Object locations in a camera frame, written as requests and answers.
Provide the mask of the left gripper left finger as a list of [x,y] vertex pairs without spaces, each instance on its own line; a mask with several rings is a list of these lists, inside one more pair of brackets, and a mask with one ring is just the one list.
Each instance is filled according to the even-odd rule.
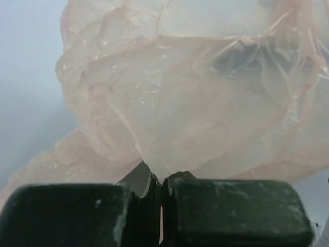
[[158,246],[161,184],[140,163],[116,184],[34,184],[1,213],[1,246]]

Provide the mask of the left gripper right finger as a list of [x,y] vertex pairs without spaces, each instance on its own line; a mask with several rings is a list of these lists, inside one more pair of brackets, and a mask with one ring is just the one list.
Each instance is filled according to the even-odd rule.
[[162,246],[309,246],[314,231],[300,197],[277,180],[198,179],[162,185]]

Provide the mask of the pink plastic trash bag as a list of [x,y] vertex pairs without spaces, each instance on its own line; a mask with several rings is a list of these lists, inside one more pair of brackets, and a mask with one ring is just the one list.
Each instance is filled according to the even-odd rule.
[[15,172],[301,181],[328,168],[328,1],[69,1],[56,63],[79,127]]

